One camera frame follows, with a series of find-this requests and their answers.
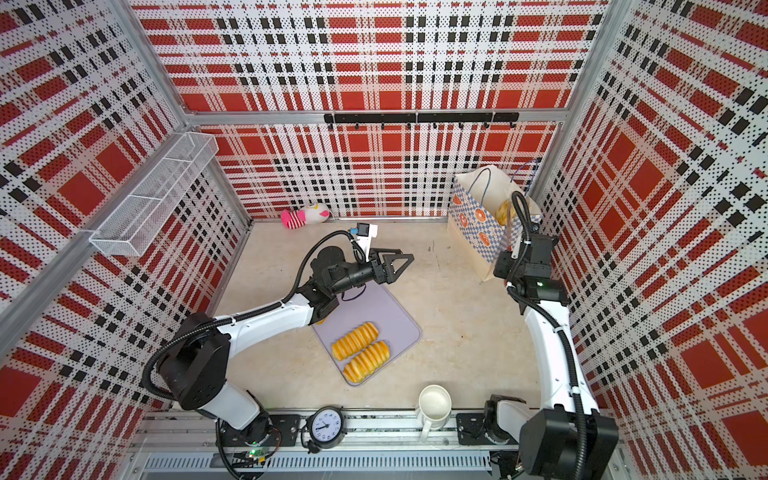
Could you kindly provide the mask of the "ridged fake bread roll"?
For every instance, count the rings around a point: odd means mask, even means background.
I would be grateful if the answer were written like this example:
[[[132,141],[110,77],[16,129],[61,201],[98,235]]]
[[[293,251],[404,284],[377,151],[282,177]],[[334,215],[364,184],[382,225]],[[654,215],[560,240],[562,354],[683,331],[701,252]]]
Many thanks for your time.
[[[342,370],[342,375],[350,383],[362,383],[389,359],[388,344],[384,341],[375,342],[352,358]]]
[[[374,343],[379,336],[379,330],[371,322],[365,322],[331,345],[332,357],[341,362],[359,353]]]

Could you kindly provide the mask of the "ring shaped fake bread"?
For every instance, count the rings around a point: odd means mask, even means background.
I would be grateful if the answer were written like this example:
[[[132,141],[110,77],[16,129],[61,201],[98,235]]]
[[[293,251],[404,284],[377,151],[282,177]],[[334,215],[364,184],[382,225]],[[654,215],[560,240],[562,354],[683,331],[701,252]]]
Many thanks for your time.
[[[514,212],[514,209],[511,206],[511,200],[506,199],[496,210],[494,218],[499,225],[506,226],[509,222],[510,213],[512,212]]]

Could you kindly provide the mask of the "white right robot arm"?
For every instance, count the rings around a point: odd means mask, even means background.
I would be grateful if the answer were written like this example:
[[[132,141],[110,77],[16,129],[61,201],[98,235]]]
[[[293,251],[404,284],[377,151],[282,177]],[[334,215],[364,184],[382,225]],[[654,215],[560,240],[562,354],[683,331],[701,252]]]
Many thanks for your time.
[[[531,334],[539,371],[540,407],[492,396],[484,429],[494,442],[513,440],[523,471],[545,479],[599,479],[619,441],[616,422],[601,414],[578,362],[569,299],[552,276],[555,236],[539,233],[524,195],[510,198],[509,219],[522,227],[518,251],[499,254],[494,275],[518,304]]]

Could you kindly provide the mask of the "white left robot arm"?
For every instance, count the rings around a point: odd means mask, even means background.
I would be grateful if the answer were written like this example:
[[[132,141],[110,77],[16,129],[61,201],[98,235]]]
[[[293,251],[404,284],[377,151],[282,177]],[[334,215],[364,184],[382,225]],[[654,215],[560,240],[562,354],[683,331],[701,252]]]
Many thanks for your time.
[[[302,259],[288,294],[273,303],[232,315],[188,316],[173,338],[150,356],[142,387],[236,430],[265,425],[265,408],[227,379],[230,360],[262,341],[325,319],[349,290],[369,282],[397,281],[413,263],[413,255],[365,245],[365,228],[358,224],[322,237]]]

